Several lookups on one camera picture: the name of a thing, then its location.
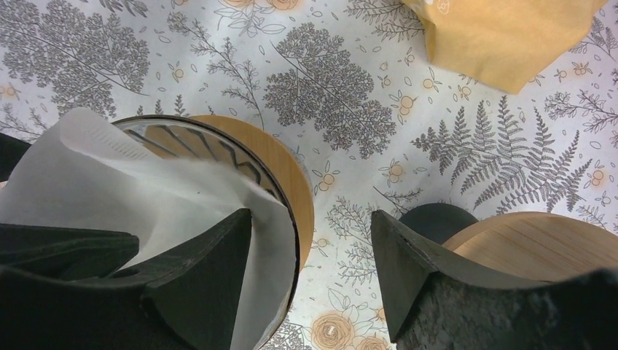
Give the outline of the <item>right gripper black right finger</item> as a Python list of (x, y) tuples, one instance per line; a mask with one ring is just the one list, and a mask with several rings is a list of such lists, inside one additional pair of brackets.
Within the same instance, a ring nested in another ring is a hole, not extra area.
[(390, 214), (371, 216), (386, 324), (398, 349), (615, 349), (617, 270), (561, 281), (480, 265)]

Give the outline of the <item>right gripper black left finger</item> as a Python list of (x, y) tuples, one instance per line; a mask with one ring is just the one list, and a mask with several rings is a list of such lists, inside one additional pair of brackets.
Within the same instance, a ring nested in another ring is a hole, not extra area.
[(1, 265), (3, 349), (229, 349), (251, 238), (239, 209), (106, 277), (64, 281)]

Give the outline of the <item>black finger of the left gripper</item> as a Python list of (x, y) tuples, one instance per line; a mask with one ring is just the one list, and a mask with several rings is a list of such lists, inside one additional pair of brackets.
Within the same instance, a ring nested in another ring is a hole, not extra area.
[(0, 143), (0, 180), (5, 182), (30, 144), (3, 133), (0, 133)]
[(73, 281), (106, 277), (137, 255), (129, 233), (31, 225), (1, 225), (1, 265)]

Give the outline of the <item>wooden ring holder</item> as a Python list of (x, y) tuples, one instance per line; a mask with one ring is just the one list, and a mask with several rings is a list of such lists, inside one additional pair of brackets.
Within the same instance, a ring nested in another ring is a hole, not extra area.
[(538, 281), (561, 281), (617, 267), (615, 234), (542, 212), (481, 220), (458, 231), (443, 247), (488, 268)]
[(296, 222), (300, 243), (300, 267), (303, 268), (310, 254), (315, 213), (309, 181), (292, 152), (269, 133), (242, 120), (205, 114), (191, 118), (214, 126), (233, 137), (266, 165), (281, 186)]

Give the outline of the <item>clear grey glass dripper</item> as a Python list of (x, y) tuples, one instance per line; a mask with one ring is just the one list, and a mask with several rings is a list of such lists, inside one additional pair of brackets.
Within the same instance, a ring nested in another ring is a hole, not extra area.
[(115, 126), (159, 157), (210, 160), (232, 168), (285, 206), (291, 224), (279, 228), (264, 204), (250, 200), (246, 205), (253, 232), (231, 347), (264, 349), (289, 312), (302, 270), (297, 225), (281, 186), (248, 147), (191, 117), (151, 114)]

